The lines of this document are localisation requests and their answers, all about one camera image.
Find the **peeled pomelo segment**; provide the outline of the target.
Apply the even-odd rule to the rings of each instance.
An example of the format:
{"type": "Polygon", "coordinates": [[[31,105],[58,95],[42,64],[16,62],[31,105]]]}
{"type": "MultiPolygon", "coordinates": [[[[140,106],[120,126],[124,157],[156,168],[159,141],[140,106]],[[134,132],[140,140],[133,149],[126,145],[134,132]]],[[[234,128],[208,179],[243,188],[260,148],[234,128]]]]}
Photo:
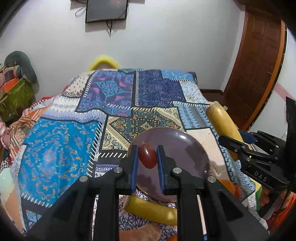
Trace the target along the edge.
{"type": "Polygon", "coordinates": [[[135,230],[119,232],[119,240],[159,240],[162,231],[155,223],[147,223],[135,230]]]}

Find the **short yellow sugarcane piece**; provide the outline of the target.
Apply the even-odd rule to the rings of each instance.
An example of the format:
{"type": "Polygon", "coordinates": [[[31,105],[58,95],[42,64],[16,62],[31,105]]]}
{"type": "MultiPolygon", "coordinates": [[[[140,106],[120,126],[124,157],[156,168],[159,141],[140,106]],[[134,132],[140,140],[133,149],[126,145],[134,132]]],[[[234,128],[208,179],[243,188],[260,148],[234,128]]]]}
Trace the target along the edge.
{"type": "Polygon", "coordinates": [[[126,198],[123,209],[128,213],[162,225],[178,225],[177,209],[152,203],[133,195],[126,198]]]}

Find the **white wardrobe sliding door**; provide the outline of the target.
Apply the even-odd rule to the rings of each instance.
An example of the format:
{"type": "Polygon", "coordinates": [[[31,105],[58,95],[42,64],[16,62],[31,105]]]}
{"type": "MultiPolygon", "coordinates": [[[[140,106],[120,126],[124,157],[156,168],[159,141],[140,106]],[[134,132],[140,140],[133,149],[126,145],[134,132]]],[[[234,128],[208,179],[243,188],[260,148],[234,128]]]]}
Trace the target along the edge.
{"type": "Polygon", "coordinates": [[[295,99],[295,37],[287,31],[287,45],[276,85],[263,111],[251,126],[251,132],[263,131],[278,138],[287,132],[285,98],[295,99]]]}

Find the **brown wooden door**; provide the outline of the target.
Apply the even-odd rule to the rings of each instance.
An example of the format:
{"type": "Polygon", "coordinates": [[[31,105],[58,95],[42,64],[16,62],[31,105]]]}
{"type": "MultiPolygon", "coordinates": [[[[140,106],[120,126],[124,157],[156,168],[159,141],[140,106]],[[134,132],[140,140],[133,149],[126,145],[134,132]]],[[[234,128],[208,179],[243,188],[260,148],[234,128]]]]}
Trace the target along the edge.
{"type": "Polygon", "coordinates": [[[285,23],[255,9],[245,12],[239,51],[224,90],[227,113],[248,130],[274,87],[285,49],[285,23]]]}

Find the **green storage box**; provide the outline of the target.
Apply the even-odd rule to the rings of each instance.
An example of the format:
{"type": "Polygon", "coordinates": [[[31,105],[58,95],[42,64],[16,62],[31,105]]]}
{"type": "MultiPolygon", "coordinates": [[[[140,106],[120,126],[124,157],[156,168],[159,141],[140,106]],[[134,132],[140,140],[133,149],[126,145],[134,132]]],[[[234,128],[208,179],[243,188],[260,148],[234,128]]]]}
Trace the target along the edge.
{"type": "Polygon", "coordinates": [[[1,120],[12,123],[36,100],[31,85],[23,78],[1,98],[1,120]]]}

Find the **dark red grape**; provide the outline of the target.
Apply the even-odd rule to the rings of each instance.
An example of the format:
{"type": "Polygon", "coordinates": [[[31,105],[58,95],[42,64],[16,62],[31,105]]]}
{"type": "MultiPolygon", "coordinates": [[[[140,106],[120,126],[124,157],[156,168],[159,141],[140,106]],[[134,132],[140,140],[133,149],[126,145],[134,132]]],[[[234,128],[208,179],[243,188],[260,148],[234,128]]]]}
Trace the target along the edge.
{"type": "Polygon", "coordinates": [[[142,142],[138,147],[138,157],[145,168],[152,169],[157,165],[156,151],[149,143],[142,142]]]}

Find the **dark purple oval plate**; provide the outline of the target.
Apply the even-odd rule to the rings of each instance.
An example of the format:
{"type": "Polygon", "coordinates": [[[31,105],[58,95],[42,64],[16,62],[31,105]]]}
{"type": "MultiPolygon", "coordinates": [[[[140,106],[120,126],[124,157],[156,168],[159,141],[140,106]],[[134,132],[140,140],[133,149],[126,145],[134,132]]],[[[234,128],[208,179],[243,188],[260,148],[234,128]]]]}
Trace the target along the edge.
{"type": "MultiPolygon", "coordinates": [[[[173,128],[152,128],[141,132],[131,145],[141,146],[143,142],[154,149],[163,145],[166,156],[176,161],[177,167],[191,175],[206,178],[209,171],[209,158],[202,145],[191,135],[173,128]]],[[[175,195],[163,195],[159,184],[158,168],[145,168],[139,162],[137,188],[147,197],[165,203],[177,202],[175,195]]]]}

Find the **orange box in bin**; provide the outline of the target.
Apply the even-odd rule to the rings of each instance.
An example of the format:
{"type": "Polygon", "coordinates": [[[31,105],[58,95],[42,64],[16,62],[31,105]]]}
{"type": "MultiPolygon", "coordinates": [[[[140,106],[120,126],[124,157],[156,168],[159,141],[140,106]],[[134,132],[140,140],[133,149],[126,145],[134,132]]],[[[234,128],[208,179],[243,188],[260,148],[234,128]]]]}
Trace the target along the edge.
{"type": "Polygon", "coordinates": [[[4,83],[1,87],[1,92],[7,93],[9,92],[19,81],[19,78],[14,78],[6,83],[4,83]]]}

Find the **small black wall monitor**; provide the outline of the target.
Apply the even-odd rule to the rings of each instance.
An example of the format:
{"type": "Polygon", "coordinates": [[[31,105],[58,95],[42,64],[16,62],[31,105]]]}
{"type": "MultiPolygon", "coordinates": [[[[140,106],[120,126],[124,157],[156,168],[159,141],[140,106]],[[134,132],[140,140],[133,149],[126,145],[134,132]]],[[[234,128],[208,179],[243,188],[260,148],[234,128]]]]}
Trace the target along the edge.
{"type": "Polygon", "coordinates": [[[125,20],[128,0],[88,0],[85,23],[125,20]]]}

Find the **large orange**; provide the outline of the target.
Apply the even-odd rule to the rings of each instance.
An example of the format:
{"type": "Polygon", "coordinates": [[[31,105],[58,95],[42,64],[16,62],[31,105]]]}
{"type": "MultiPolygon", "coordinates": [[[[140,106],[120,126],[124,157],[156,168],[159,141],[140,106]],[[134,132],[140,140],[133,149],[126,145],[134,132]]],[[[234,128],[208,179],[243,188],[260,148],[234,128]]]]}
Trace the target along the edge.
{"type": "Polygon", "coordinates": [[[241,188],[233,184],[231,181],[226,180],[226,179],[219,179],[219,181],[223,184],[223,186],[230,191],[232,195],[234,195],[238,200],[242,198],[242,190],[241,188]]]}

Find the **blue patchwork bed cover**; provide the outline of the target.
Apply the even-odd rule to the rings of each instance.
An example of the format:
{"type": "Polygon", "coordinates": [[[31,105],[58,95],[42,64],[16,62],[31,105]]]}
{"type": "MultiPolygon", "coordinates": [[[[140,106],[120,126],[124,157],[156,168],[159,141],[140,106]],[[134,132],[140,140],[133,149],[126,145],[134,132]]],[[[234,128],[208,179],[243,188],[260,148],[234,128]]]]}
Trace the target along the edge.
{"type": "Polygon", "coordinates": [[[33,104],[31,122],[18,127],[24,136],[11,168],[24,231],[80,176],[97,178],[114,168],[150,129],[187,132],[205,148],[211,174],[239,187],[242,198],[253,195],[254,181],[218,145],[208,106],[194,72],[144,69],[85,72],[61,95],[33,104]]]}

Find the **long yellow sugarcane piece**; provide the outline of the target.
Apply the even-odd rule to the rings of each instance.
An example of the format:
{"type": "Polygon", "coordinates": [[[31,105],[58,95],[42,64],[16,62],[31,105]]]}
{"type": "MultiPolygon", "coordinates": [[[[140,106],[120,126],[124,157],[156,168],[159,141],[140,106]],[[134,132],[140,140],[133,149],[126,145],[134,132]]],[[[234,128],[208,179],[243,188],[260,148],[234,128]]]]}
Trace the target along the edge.
{"type": "Polygon", "coordinates": [[[244,142],[237,126],[219,102],[210,102],[210,105],[206,109],[206,116],[215,128],[218,136],[225,135],[242,143],[244,142]]]}

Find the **small tangerine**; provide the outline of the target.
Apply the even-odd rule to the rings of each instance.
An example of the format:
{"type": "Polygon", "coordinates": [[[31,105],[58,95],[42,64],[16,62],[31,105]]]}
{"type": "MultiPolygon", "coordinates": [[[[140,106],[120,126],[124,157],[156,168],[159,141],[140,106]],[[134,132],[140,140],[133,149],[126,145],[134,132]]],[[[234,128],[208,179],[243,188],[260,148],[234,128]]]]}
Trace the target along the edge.
{"type": "Polygon", "coordinates": [[[168,241],[177,241],[178,240],[178,235],[172,235],[171,237],[168,238],[168,241]]]}

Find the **grey plush toy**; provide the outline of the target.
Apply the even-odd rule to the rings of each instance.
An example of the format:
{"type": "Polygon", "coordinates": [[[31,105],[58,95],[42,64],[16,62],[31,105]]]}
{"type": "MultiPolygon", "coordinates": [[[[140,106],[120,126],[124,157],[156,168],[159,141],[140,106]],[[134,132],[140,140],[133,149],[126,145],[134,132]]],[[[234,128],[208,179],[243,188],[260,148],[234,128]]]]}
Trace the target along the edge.
{"type": "Polygon", "coordinates": [[[39,92],[39,83],[37,80],[34,68],[31,65],[29,57],[22,51],[13,51],[6,57],[4,61],[6,68],[12,68],[17,66],[16,74],[19,77],[24,78],[30,85],[34,92],[39,92]]]}

